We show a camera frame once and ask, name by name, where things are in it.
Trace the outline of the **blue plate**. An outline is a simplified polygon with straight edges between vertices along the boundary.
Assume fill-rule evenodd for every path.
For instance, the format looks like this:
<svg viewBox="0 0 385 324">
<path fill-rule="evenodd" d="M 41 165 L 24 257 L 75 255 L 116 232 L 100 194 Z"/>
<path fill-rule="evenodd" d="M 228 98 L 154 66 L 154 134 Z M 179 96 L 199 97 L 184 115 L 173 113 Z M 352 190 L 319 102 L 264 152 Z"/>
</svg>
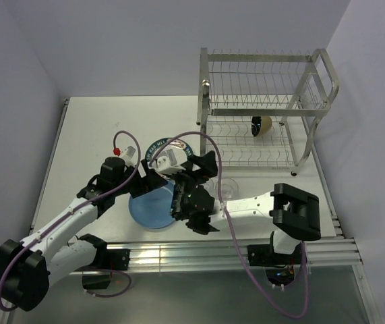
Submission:
<svg viewBox="0 0 385 324">
<path fill-rule="evenodd" d="M 142 227 L 159 230 L 170 226 L 175 220 L 170 214 L 174 184 L 165 186 L 136 198 L 129 198 L 131 218 Z"/>
</svg>

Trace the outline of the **clear glass cup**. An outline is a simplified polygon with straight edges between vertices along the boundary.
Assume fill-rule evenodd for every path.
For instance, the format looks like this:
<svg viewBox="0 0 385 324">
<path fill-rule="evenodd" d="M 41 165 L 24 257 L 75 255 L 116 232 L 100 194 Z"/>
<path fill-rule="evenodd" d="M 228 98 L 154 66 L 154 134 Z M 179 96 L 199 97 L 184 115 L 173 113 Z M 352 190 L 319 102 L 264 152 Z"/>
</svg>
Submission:
<svg viewBox="0 0 385 324">
<path fill-rule="evenodd" d="M 218 187 L 220 186 L 220 192 L 222 199 L 226 200 L 236 200 L 239 197 L 239 186 L 238 183 L 233 178 L 221 178 L 221 181 L 216 181 L 214 185 L 214 192 L 216 197 L 218 197 Z"/>
<path fill-rule="evenodd" d="M 205 200 L 212 201 L 214 203 L 216 196 L 214 180 L 210 178 L 205 183 L 200 184 L 200 186 L 202 187 L 202 193 Z"/>
</svg>

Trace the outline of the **green rimmed white plate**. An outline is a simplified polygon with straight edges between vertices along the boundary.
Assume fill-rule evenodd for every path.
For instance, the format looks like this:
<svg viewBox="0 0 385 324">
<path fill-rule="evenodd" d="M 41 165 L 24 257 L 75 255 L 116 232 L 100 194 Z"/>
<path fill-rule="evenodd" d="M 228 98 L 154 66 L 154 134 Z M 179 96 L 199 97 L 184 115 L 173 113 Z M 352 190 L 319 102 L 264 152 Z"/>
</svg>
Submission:
<svg viewBox="0 0 385 324">
<path fill-rule="evenodd" d="M 170 140 L 170 138 L 160 138 L 153 142 L 146 150 L 145 153 L 145 160 L 148 162 L 148 166 L 150 163 L 154 162 L 156 158 L 167 148 L 172 149 L 182 149 L 185 151 L 185 154 L 188 157 L 192 156 L 194 154 L 194 151 L 192 147 L 185 141 L 176 139 L 169 143 L 164 149 L 160 152 L 159 150 Z"/>
</svg>

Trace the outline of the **black bowl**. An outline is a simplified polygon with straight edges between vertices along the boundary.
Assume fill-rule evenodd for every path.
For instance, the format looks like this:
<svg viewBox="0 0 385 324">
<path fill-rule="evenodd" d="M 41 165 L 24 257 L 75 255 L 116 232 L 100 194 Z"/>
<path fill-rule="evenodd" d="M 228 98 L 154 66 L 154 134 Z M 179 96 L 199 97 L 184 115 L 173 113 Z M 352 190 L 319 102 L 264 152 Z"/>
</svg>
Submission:
<svg viewBox="0 0 385 324">
<path fill-rule="evenodd" d="M 269 132 L 272 127 L 270 116 L 253 116 L 251 119 L 251 134 L 253 137 L 260 137 Z"/>
</svg>

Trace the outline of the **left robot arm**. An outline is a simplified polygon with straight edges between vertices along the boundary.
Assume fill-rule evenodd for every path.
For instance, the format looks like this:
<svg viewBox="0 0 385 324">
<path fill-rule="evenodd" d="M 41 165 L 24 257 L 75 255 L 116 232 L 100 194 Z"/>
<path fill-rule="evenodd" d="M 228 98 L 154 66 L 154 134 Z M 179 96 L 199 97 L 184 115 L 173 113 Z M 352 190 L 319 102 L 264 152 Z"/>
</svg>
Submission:
<svg viewBox="0 0 385 324">
<path fill-rule="evenodd" d="M 30 311 L 45 297 L 58 279 L 74 269 L 101 269 L 108 261 L 106 243 L 92 235 L 82 236 L 78 247 L 64 248 L 68 240 L 97 220 L 123 194 L 136 198 L 167 185 L 167 181 L 145 161 L 141 176 L 138 166 L 125 159 L 108 157 L 72 200 L 69 206 L 42 229 L 21 239 L 0 245 L 0 310 Z"/>
</svg>

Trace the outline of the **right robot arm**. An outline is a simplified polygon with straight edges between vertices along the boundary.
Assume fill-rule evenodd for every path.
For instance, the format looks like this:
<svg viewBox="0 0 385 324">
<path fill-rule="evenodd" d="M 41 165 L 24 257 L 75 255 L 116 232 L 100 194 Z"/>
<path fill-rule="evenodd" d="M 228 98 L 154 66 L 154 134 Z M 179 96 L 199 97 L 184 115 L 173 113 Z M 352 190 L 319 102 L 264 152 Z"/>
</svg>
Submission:
<svg viewBox="0 0 385 324">
<path fill-rule="evenodd" d="M 321 239 L 319 198 L 294 186 L 278 183 L 274 188 L 251 198 L 226 201 L 218 192 L 214 198 L 204 184 L 219 177 L 214 151 L 192 155 L 178 163 L 168 157 L 157 160 L 157 170 L 174 181 L 170 214 L 184 221 L 193 232 L 208 235 L 235 225 L 273 224 L 268 255 L 283 263 L 300 242 Z"/>
</svg>

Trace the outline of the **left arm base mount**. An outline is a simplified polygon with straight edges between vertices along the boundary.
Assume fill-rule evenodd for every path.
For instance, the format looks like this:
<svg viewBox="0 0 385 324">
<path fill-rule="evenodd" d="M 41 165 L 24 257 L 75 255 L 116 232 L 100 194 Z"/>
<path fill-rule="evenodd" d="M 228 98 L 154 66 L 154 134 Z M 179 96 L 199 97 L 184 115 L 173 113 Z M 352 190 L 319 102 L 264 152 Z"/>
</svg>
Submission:
<svg viewBox="0 0 385 324">
<path fill-rule="evenodd" d="M 82 287 L 88 292 L 114 294 L 109 292 L 115 286 L 122 287 L 119 294 L 128 291 L 132 278 L 126 273 L 129 267 L 130 249 L 108 249 L 101 265 L 91 265 L 82 274 Z"/>
</svg>

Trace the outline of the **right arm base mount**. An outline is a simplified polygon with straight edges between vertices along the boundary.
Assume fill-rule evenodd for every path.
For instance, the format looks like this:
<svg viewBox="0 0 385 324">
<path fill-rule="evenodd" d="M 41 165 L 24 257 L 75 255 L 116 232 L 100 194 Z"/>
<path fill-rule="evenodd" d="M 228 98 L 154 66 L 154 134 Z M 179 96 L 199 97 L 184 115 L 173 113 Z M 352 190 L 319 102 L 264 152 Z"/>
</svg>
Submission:
<svg viewBox="0 0 385 324">
<path fill-rule="evenodd" d="M 272 286 L 285 288 L 297 277 L 295 266 L 303 269 L 303 244 L 295 247 L 292 254 L 277 254 L 270 244 L 247 245 L 247 260 L 251 267 L 262 267 Z"/>
</svg>

